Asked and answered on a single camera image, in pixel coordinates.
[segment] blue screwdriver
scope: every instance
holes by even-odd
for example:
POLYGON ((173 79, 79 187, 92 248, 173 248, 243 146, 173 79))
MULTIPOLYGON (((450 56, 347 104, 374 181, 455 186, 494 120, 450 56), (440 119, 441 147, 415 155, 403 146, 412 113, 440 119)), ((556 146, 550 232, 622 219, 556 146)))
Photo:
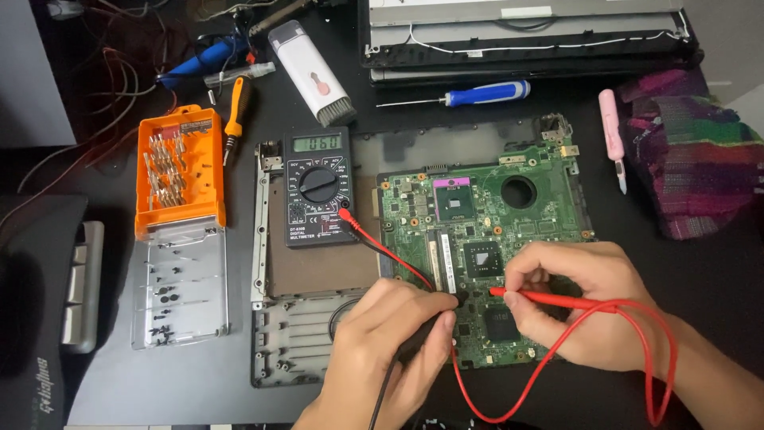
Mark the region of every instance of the blue screwdriver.
POLYGON ((491 85, 479 86, 477 88, 473 88, 472 90, 448 91, 445 96, 440 99, 387 103, 383 105, 377 105, 377 107, 432 102, 441 102, 448 107, 456 107, 460 105, 476 105, 480 103, 506 102, 507 100, 525 99, 529 93, 530 83, 528 83, 527 80, 516 80, 512 82, 493 83, 491 85))

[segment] metal bracket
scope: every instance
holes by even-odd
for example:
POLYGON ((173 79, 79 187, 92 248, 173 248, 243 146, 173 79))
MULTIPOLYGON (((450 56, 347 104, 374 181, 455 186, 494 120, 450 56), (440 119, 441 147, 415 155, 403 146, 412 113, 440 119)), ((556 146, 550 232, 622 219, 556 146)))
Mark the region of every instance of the metal bracket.
POLYGON ((257 182, 254 199, 254 240, 252 243, 252 284, 250 300, 252 310, 263 308, 266 297, 267 257, 268 257, 268 196, 272 171, 283 169, 283 160, 278 156, 278 142, 268 141, 257 145, 257 182))

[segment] colorful woven cloth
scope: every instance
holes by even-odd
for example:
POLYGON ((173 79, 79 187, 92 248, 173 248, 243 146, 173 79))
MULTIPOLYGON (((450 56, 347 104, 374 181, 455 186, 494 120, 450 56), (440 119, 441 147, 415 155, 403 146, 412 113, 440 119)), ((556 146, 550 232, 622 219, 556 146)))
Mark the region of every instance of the colorful woven cloth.
POLYGON ((708 99, 702 75, 692 74, 671 70, 618 91, 632 109, 621 123, 626 157, 673 239, 717 232, 764 193, 764 141, 708 99))

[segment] clear plastic tray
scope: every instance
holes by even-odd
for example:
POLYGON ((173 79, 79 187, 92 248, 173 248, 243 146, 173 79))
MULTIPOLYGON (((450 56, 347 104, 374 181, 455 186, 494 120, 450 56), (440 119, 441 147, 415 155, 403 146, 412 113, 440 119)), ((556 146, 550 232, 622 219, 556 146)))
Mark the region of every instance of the clear plastic tray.
POLYGON ((215 216, 150 226, 135 246, 146 259, 134 286, 134 350, 228 333, 225 228, 215 216))

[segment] precision screwdriver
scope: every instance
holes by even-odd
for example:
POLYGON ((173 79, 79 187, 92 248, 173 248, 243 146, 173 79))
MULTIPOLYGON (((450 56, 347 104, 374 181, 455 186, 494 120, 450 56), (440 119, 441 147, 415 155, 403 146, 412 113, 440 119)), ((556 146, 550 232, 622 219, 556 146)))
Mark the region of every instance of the precision screwdriver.
POLYGON ((527 80, 516 80, 512 82, 493 83, 491 85, 479 86, 477 88, 473 88, 472 90, 448 91, 445 96, 440 99, 417 100, 415 102, 386 103, 383 105, 377 105, 377 107, 432 102, 441 102, 448 107, 456 107, 460 105, 476 105, 480 103, 495 103, 504 102, 507 100, 525 99, 528 94, 530 94, 530 83, 528 83, 527 80))
POLYGON ((241 119, 247 112, 249 99, 252 96, 252 79, 241 76, 234 82, 233 93, 231 94, 231 118, 225 125, 225 134, 228 139, 225 141, 225 153, 223 155, 223 165, 225 166, 230 154, 236 147, 236 143, 241 137, 241 119))

